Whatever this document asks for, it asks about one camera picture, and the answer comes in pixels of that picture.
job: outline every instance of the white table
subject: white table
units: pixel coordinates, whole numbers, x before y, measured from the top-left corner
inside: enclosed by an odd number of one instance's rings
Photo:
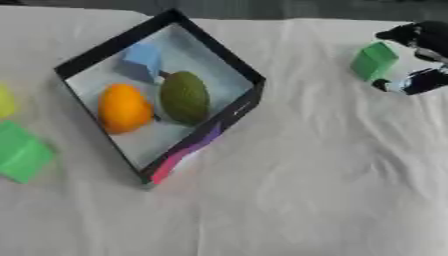
[[[146,18],[0,7],[0,79],[58,151],[29,185],[0,180],[1,255],[447,255],[447,89],[381,93],[347,72],[397,23],[197,20],[268,77],[264,99],[145,192],[52,68]],[[390,77],[422,66],[397,51]]]

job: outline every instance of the table surface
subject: table surface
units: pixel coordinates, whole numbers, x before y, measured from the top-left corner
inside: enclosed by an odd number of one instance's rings
[[[147,19],[0,7],[0,80],[58,158],[0,180],[2,255],[444,255],[448,91],[382,93],[348,65],[399,23],[195,20],[268,77],[260,106],[142,191],[52,68]],[[390,78],[424,67],[401,60]]]

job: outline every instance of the robotic hand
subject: robotic hand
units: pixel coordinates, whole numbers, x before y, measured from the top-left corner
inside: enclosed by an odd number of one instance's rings
[[[415,48],[415,57],[425,61],[440,62],[442,66],[438,69],[429,68],[413,72],[403,81],[390,82],[378,79],[372,84],[375,88],[414,95],[448,85],[447,23],[439,21],[411,23],[377,33],[376,37]]]

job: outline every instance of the box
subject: box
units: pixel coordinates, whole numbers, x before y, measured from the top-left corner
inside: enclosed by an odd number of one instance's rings
[[[397,62],[398,56],[384,43],[374,43],[363,48],[353,61],[352,70],[364,81],[373,81]]]
[[[150,43],[162,55],[164,71],[187,70],[210,94],[210,117],[193,127],[165,121],[157,82],[123,66],[127,50]],[[177,10],[169,10],[94,47],[56,68],[64,84],[145,184],[159,184],[186,155],[208,145],[250,110],[262,96],[265,78]],[[161,121],[135,132],[110,135],[97,116],[98,96],[109,84],[129,83],[145,92]]]

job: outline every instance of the green cube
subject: green cube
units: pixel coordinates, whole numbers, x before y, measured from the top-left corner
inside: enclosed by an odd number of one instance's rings
[[[372,81],[382,78],[397,60],[398,55],[386,44],[379,42],[363,48],[351,68],[364,81]]]
[[[0,173],[26,183],[53,158],[52,151],[17,124],[0,123]]]

